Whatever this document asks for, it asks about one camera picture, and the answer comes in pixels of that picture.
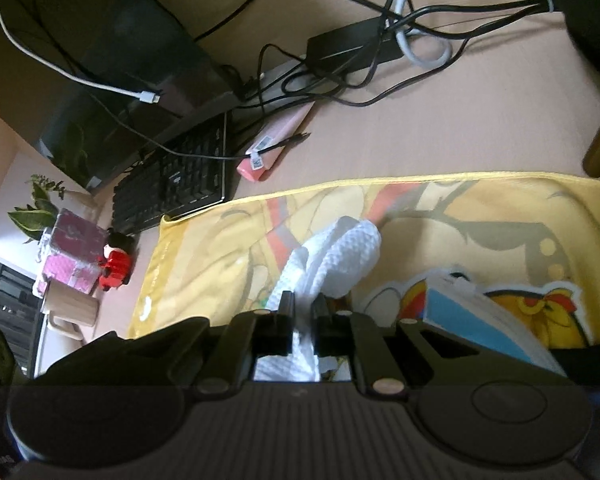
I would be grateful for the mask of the black power adapter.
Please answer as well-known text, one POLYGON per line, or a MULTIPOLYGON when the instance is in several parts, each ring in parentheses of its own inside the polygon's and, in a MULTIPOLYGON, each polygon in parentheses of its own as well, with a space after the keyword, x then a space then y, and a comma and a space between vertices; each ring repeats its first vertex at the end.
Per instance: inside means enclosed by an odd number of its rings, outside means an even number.
POLYGON ((402 58, 393 35, 379 39, 386 25, 383 18, 369 18, 310 38, 304 58, 306 70, 323 76, 344 65, 340 74, 345 75, 369 68, 373 60, 381 64, 402 58))

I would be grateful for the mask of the yellow cartoon printed cloth mat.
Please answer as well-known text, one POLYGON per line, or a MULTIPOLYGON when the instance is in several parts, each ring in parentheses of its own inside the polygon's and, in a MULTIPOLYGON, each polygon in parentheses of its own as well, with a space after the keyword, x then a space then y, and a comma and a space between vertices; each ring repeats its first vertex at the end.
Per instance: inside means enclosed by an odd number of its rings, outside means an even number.
POLYGON ((291 253, 343 217, 381 236, 347 298, 378 324, 416 318, 425 278, 460 271, 550 348, 600 344, 600 181, 561 174, 336 181, 163 221, 130 336, 264 307, 291 253))

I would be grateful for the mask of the black keyboard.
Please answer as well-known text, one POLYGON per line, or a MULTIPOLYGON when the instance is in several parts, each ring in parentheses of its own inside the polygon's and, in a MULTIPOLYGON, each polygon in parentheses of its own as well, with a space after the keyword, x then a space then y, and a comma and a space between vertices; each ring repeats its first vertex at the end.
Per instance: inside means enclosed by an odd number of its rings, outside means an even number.
POLYGON ((111 226, 124 234, 225 202, 230 192, 232 118, 215 116, 158 148, 114 188, 111 226))

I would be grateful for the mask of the pink box with plant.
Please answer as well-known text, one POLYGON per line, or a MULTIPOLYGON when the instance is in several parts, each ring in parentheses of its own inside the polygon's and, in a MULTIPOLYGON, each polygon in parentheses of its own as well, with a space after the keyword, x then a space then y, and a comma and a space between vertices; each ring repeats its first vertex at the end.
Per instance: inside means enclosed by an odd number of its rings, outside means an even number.
POLYGON ((94 198, 70 191, 42 174, 30 177, 31 200, 9 211, 8 218, 28 242, 35 242, 38 270, 32 292, 42 298, 52 281, 90 294, 99 276, 98 258, 105 230, 97 225, 94 198))

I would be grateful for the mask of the white paper towel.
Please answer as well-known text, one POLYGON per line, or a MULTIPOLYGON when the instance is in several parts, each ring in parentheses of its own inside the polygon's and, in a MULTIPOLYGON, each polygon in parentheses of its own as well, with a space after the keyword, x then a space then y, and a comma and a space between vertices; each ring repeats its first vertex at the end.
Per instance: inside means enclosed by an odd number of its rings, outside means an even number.
POLYGON ((288 356, 264 356, 257 360, 258 382, 319 382, 328 373, 340 372, 342 359, 315 354, 310 339, 311 304, 318 295, 341 298, 365 278, 379 259, 381 235, 368 220, 348 216, 338 219, 294 249, 268 296, 266 308, 279 309, 284 292, 296 302, 296 322, 288 356))

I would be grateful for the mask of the red toy figure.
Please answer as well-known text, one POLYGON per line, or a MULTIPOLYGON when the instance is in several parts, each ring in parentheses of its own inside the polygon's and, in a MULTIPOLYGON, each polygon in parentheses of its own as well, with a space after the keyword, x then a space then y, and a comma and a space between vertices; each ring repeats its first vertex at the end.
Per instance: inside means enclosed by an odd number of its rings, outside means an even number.
POLYGON ((107 229, 106 243, 98 258, 99 288, 103 292, 129 284, 134 264, 135 238, 107 229))

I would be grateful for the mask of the beige mug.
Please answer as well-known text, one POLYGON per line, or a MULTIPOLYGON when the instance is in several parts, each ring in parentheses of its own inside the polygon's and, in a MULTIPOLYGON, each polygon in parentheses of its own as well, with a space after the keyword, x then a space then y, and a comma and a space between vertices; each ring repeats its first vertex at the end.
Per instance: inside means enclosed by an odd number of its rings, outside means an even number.
POLYGON ((46 330, 84 344, 83 330, 95 327, 98 312, 96 297, 56 280, 47 282, 42 302, 46 330))

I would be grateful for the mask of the black computer monitor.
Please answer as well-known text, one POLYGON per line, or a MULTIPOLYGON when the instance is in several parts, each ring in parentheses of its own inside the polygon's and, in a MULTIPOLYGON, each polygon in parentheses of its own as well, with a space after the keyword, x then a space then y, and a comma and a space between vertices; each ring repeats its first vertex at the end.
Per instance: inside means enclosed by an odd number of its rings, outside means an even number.
POLYGON ((159 0, 0 0, 0 116, 87 190, 234 108, 241 84, 159 0))

